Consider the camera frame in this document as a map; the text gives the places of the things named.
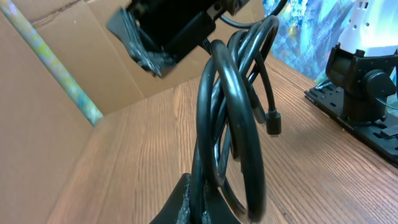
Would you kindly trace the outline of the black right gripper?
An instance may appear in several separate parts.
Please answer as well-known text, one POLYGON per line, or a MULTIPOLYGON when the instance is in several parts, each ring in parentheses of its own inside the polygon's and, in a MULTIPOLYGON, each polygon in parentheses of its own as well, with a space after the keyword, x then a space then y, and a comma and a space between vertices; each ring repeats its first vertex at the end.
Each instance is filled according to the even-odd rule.
POLYGON ((222 13, 235 15, 246 0, 135 0, 106 27, 146 72, 165 77, 216 28, 222 13))

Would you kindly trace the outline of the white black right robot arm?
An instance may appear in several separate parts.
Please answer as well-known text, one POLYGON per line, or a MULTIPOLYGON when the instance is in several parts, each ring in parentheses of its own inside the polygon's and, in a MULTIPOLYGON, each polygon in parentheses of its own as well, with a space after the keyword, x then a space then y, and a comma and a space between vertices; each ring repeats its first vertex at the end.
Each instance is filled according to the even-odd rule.
MULTIPOLYGON (((244 1, 132 1, 106 27, 143 70, 166 76, 195 47, 209 49, 216 21, 240 29, 252 24, 231 17, 244 1)), ((356 1, 348 24, 333 47, 328 79, 345 91, 344 112, 362 122, 382 118, 386 98, 396 92, 389 78, 397 66, 397 2, 356 1)))

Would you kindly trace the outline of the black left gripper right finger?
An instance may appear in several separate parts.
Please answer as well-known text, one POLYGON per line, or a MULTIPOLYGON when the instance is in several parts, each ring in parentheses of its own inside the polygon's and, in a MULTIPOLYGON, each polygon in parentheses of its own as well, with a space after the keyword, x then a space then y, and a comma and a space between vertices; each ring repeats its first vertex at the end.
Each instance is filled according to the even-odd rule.
POLYGON ((204 187, 204 211, 202 224, 240 224, 229 209, 218 189, 212 189, 206 183, 204 187))

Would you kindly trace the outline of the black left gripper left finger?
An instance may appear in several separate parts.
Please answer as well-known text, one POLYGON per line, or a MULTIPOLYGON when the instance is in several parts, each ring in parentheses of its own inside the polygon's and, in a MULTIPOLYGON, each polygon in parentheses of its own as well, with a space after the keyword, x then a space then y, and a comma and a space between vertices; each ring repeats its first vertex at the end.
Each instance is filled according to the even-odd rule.
POLYGON ((190 223, 190 179, 184 173, 175 188, 150 224, 187 224, 190 223))

